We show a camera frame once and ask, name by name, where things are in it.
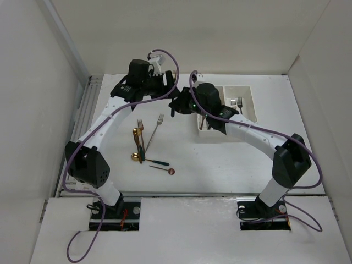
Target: screw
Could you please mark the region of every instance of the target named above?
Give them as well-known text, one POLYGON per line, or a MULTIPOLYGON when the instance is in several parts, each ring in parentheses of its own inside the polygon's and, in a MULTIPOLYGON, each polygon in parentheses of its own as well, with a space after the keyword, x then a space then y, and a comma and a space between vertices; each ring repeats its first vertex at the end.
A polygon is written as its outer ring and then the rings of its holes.
POLYGON ((136 206, 136 207, 133 208, 133 213, 134 213, 135 215, 138 215, 140 212, 141 212, 141 208, 139 208, 138 206, 136 206))
POLYGON ((286 206, 284 206, 284 205, 280 205, 279 206, 279 210, 280 210, 281 213, 286 213, 287 212, 286 206))
POLYGON ((238 211, 239 211, 239 213, 245 213, 246 212, 246 207, 244 206, 244 205, 240 205, 239 207, 238 207, 238 211))

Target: wall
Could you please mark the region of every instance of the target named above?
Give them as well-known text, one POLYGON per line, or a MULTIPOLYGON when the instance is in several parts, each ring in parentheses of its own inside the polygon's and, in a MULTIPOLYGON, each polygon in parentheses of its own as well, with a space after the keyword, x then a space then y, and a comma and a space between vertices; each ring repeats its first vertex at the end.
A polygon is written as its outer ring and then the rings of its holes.
POLYGON ((53 0, 92 74, 125 73, 153 48, 183 73, 287 73, 328 2, 53 0))
POLYGON ((351 0, 331 0, 289 78, 352 257, 351 13, 351 0))
POLYGON ((34 0, 0 0, 0 263, 29 263, 78 79, 34 0))

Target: purple cable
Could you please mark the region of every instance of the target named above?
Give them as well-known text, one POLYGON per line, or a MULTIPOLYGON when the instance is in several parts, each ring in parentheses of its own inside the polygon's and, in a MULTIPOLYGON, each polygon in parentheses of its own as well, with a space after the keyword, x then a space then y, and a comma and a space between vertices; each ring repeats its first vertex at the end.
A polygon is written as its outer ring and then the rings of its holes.
POLYGON ((93 246, 93 243, 95 241, 95 239, 97 238, 98 236, 98 233, 103 225, 103 220, 104 220, 104 217, 105 217, 105 211, 106 211, 106 208, 105 208, 105 204, 103 202, 103 199, 99 196, 99 194, 93 192, 93 191, 77 191, 77 190, 73 190, 73 189, 68 189, 67 186, 66 186, 66 176, 68 174, 68 170, 72 164, 72 161, 73 159, 75 158, 75 156, 77 155, 77 153, 79 152, 79 150, 84 146, 84 144, 88 141, 88 139, 90 139, 95 133, 97 133, 99 131, 99 129, 101 129, 109 120, 110 120, 110 117, 115 115, 117 112, 119 112, 120 110, 126 108, 126 107, 130 107, 130 106, 136 106, 136 105, 140 105, 142 103, 150 103, 150 102, 154 102, 154 101, 157 101, 157 100, 160 100, 160 99, 163 99, 165 97, 167 97, 169 94, 172 93, 172 91, 174 89, 176 89, 176 86, 177 86, 177 83, 178 83, 178 80, 179 80, 179 77, 180 77, 180 68, 179 68, 179 65, 176 61, 176 59, 174 58, 174 56, 171 55, 171 53, 165 51, 164 49, 160 49, 160 48, 157 48, 157 49, 153 49, 149 54, 148 56, 150 56, 150 54, 152 52, 163 52, 167 55, 170 56, 170 58, 173 60, 173 62, 175 63, 175 66, 176 66, 176 69, 177 69, 177 77, 176 77, 176 81, 175 81, 175 84, 174 86, 171 88, 170 91, 168 91, 167 93, 165 93, 164 95, 160 96, 160 97, 157 97, 157 98, 154 98, 154 99, 150 99, 150 100, 146 100, 146 101, 141 101, 141 102, 134 102, 134 103, 127 103, 119 108, 117 108, 114 112, 111 113, 111 115, 109 117, 107 117, 99 126, 96 127, 96 129, 94 129, 85 139, 83 139, 83 141, 78 145, 78 147, 75 149, 75 151, 72 153, 70 159, 68 159, 67 161, 67 165, 65 167, 65 170, 64 170, 64 174, 63 174, 63 181, 62 181, 62 186, 63 186, 63 189, 69 193, 80 193, 80 194, 89 194, 89 195, 93 195, 93 196, 96 196, 102 203, 102 207, 103 207, 103 211, 102 211, 102 218, 101 218, 101 221, 99 223, 99 226, 97 228, 97 231, 92 239, 92 242, 90 243, 87 251, 84 253, 83 257, 81 257, 80 259, 78 260, 72 260, 70 255, 69 255, 69 249, 70 249, 70 246, 71 246, 71 243, 72 241, 74 240, 74 238, 79 234, 81 233, 81 231, 78 231, 70 240, 68 246, 67 246, 67 249, 66 249, 66 255, 67 255, 67 259, 71 262, 71 263, 78 263, 80 262, 81 260, 83 260, 89 253, 89 251, 91 250, 92 246, 93 246))
MULTIPOLYGON (((223 121, 223 122, 227 122, 227 123, 233 123, 233 124, 237 124, 237 125, 243 125, 245 127, 249 127, 250 125, 248 124, 245 124, 245 123, 242 123, 242 122, 237 122, 237 121, 234 121, 234 120, 228 120, 228 119, 225 119, 225 118, 220 118, 220 117, 216 117, 215 115, 212 115, 211 113, 208 113, 198 102, 195 94, 194 94, 194 90, 193 90, 193 80, 192 80, 192 76, 193 75, 196 75, 198 74, 198 71, 194 70, 191 72, 191 74, 189 75, 189 87, 190 87, 190 90, 191 90, 191 94, 192 94, 192 98, 194 100, 194 102, 196 103, 196 105, 199 107, 199 109, 204 113, 204 114, 207 114, 209 117, 213 118, 213 119, 216 119, 216 120, 219 120, 219 121, 223 121)), ((291 188, 292 189, 312 189, 312 188, 315 188, 317 186, 319 186, 322 182, 323 182, 323 171, 319 165, 319 162, 317 160, 317 158, 315 157, 315 155, 304 145, 302 144, 300 141, 298 141, 297 139, 294 139, 293 137, 289 136, 289 135, 286 135, 286 134, 283 134, 281 132, 277 132, 277 131, 274 131, 274 130, 269 130, 269 129, 265 129, 265 128, 260 128, 259 126, 254 126, 254 125, 251 125, 250 128, 254 128, 254 129, 257 129, 257 130, 260 130, 260 131, 263 131, 263 132, 267 132, 267 133, 271 133, 271 134, 276 134, 276 135, 279 135, 279 136, 282 136, 288 140, 291 140, 295 143, 297 143, 299 146, 301 146, 305 151, 308 152, 309 156, 311 156, 311 158, 313 159, 313 161, 315 162, 316 166, 317 166, 317 169, 318 169, 318 172, 319 172, 319 180, 316 184, 314 185, 310 185, 310 186, 297 186, 297 187, 293 187, 291 188)), ((323 232, 323 229, 321 227, 321 225, 319 224, 319 222, 312 216, 310 215, 308 212, 304 211, 303 209, 301 208, 298 208, 297 206, 293 205, 292 203, 289 203, 287 201, 285 201, 285 195, 282 196, 282 199, 284 202, 286 202, 286 204, 288 205, 291 205, 292 207, 300 210, 301 212, 305 213, 306 215, 308 215, 318 226, 319 226, 319 229, 311 226, 310 224, 308 224, 307 222, 303 221, 302 219, 296 217, 296 216, 292 216, 290 214, 281 214, 279 216, 274 216, 274 217, 271 217, 271 218, 268 218, 268 219, 263 219, 263 220, 258 220, 258 221, 251 221, 251 223, 263 223, 263 222, 266 222, 266 221, 269 221, 269 220, 273 220, 275 218, 279 218, 279 217, 292 217, 292 218, 295 218, 299 221, 301 221, 302 223, 304 223, 305 225, 309 226, 310 228, 312 228, 313 230, 315 231, 318 231, 318 232, 323 232)))

